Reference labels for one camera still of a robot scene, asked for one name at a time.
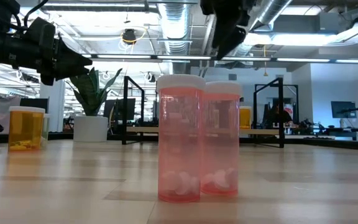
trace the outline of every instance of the person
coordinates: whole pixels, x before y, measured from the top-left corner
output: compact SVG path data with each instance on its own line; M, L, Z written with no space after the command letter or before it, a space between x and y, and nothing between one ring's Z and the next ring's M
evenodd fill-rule
M280 108L277 105L274 105L273 108L269 111L267 120L266 120L266 128L273 128L274 126L278 126L280 122L280 115L279 115ZM287 111L283 111L283 122L285 125L292 125L293 121L290 114Z

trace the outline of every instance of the ceiling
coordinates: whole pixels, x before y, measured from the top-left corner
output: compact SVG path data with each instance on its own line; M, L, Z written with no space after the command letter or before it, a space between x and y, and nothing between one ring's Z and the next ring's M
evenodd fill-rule
M37 16L54 23L57 31L63 37L65 43L81 54L165 54L165 42L167 39L163 36L160 16L150 10L149 13L134 12L132 9L128 12L117 12L116 10L105 10L104 7L83 7L70 6L62 11L62 7L58 4L98 4L104 2L119 2L120 4L143 4L143 1L112 1L112 0L87 0L87 1L71 1L59 0L50 1L41 11L37 11L30 17L35 19ZM148 0L152 7L156 2L184 2L178 0ZM197 3L197 0L186 0L186 2ZM28 12L30 7L22 3L21 16ZM298 15L298 16L317 16L320 13L344 12L351 11L358 8L358 1L341 1L341 0L293 0L282 13L282 16ZM342 23L349 23L350 17L345 13ZM192 4L190 7L190 26L186 41L190 43L190 55L214 55L216 52L210 47L211 39L214 33L214 26L208 24L214 23L213 17L204 16L198 4ZM134 29L138 41L134 45L126 45L122 43L121 34L125 29ZM249 53L258 57L332 57L337 58L358 58L358 45L335 47L340 50L333 50L333 47L302 47L302 46L283 46L268 44L265 46L253 46ZM198 63L191 64L192 66L199 66ZM113 91L109 98L117 98L122 96L122 81L123 76L130 76L140 86L148 89L146 104L147 114L151 113L152 104L154 100L154 83L149 83L144 75L151 73L157 78L160 74L168 74L172 69L170 62L112 62L95 60L93 66L100 71L101 82L105 83L108 77L114 75L116 71L123 68L122 75L117 79L113 86ZM252 67L260 68L265 64L254 63ZM287 68L289 71L294 69L298 64L292 63L268 63L268 67ZM39 78L39 74L35 70L21 68L23 73ZM23 82L18 78L17 74L8 65L0 65L0 94L5 95L21 95L28 97L38 97L39 85ZM81 107L73 96L73 92L67 88L65 103L66 111L80 111Z

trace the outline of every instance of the computer monitor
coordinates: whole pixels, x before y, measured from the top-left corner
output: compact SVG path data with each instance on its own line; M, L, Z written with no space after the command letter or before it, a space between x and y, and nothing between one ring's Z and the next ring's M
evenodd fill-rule
M48 113L48 101L49 99L45 98L21 98L20 106L29 106L35 108L45 109L45 113Z
M331 108L333 111L333 118L357 118L355 111L347 112L349 109L356 108L355 102L332 101Z
M135 104L136 104L136 99L128 99L128 105L127 105L127 120L133 120L135 119ZM124 112L124 100L106 100L105 104L104 104L104 111L103 111L103 116L106 118L110 117L110 112L112 110L112 108L114 107L114 105L116 106L116 110L118 113L118 120L122 120L122 114Z

